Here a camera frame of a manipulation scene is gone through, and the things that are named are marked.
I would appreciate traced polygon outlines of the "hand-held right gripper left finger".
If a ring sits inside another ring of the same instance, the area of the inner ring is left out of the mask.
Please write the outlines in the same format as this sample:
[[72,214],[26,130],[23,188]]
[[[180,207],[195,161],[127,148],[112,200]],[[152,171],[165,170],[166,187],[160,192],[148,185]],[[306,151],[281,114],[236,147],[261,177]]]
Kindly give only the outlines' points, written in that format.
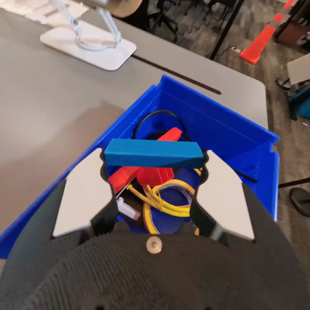
[[52,236],[92,229],[108,231],[118,215],[115,192],[106,177],[104,151],[95,149],[65,179]]

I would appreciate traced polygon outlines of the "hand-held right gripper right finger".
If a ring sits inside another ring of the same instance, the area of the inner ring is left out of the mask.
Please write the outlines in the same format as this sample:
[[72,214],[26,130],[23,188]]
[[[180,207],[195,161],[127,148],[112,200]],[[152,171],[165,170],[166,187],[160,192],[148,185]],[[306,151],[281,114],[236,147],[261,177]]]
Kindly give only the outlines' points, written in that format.
[[205,153],[201,181],[195,190],[190,218],[198,235],[223,241],[227,234],[255,239],[243,182],[213,151]]

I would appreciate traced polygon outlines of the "blue bin with marker sticker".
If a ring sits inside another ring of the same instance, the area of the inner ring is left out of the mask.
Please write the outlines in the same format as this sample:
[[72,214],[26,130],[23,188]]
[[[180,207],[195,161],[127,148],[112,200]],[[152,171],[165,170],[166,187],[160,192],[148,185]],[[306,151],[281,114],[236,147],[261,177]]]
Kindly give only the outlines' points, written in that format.
[[189,137],[212,150],[239,172],[241,178],[277,220],[279,154],[273,152],[276,134],[215,102],[189,86],[163,75],[157,85],[139,91],[140,97],[92,144],[79,152],[68,168],[1,234],[1,259],[7,259],[21,231],[50,192],[70,170],[96,148],[105,149],[111,139],[132,138],[135,126],[149,113],[164,109],[175,113]]

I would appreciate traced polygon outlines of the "red plastic block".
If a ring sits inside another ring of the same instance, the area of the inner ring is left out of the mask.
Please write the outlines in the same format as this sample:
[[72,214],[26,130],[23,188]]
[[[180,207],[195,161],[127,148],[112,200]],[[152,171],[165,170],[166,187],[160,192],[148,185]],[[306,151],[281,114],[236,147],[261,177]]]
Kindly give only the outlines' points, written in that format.
[[173,178],[172,168],[141,167],[136,174],[136,179],[142,187],[162,185]]

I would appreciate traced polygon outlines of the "blue foam block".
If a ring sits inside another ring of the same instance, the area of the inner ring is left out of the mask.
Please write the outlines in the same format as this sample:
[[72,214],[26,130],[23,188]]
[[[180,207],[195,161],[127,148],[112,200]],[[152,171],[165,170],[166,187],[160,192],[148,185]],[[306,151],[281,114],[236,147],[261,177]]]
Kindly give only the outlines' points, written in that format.
[[201,168],[205,156],[196,142],[112,139],[104,150],[110,166]]

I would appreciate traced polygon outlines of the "red plastic wedge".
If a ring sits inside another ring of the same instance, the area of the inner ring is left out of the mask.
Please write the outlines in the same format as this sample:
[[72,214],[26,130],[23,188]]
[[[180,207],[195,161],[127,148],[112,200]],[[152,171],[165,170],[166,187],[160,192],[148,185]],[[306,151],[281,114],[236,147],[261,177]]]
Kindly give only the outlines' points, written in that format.
[[[176,127],[162,134],[157,141],[177,141],[182,134],[182,131]],[[130,183],[137,175],[140,167],[123,166],[113,173],[108,181],[112,184],[114,192],[120,192],[128,183]]]

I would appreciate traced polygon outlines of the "yellow tape roll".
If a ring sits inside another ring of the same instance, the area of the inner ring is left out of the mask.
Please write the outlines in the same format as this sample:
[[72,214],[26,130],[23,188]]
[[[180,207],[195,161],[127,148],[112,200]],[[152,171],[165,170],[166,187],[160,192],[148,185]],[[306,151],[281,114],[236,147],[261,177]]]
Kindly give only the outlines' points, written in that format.
[[189,208],[194,188],[182,180],[171,179],[162,185],[143,187],[143,221],[150,234],[174,234],[190,222]]

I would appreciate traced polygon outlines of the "person's black shoe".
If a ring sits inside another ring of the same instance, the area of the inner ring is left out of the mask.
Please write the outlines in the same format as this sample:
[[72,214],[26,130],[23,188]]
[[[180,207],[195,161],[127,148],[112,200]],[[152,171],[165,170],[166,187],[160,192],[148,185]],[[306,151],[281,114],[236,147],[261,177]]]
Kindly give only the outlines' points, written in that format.
[[303,188],[292,188],[289,198],[295,209],[303,216],[310,217],[310,193]]

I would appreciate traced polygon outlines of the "orange plastic piece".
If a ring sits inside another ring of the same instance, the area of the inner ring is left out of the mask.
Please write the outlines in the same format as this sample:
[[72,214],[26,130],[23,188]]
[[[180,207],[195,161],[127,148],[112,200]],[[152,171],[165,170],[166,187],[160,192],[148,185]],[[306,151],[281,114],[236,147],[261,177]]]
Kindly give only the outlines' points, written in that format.
[[239,54],[239,57],[248,63],[255,65],[260,59],[262,51],[265,49],[267,43],[275,33],[278,24],[283,20],[284,15],[295,2],[296,1],[294,0],[288,0],[285,2],[279,12],[273,17],[273,19],[268,24],[266,24],[257,38]]

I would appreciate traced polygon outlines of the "wooden desk with black legs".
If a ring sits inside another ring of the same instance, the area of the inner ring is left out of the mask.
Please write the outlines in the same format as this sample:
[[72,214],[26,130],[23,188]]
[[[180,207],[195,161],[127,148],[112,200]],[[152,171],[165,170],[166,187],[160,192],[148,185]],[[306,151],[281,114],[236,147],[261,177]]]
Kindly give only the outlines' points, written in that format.
[[231,29],[231,27],[232,27],[232,25],[233,25],[233,23],[235,21],[235,18],[237,17],[237,15],[238,15],[238,13],[240,11],[240,8],[242,7],[243,3],[244,3],[244,0],[239,0],[239,1],[236,2],[236,5],[234,6],[234,8],[232,10],[231,16],[228,19],[227,24],[224,27],[224,29],[223,29],[223,31],[222,31],[218,41],[216,42],[215,47],[214,47],[212,53],[209,56],[210,60],[215,60],[215,57],[216,57],[217,53],[219,52],[219,49],[222,46],[222,44],[223,44],[227,34],[229,33],[229,31],[230,31],[230,29]]

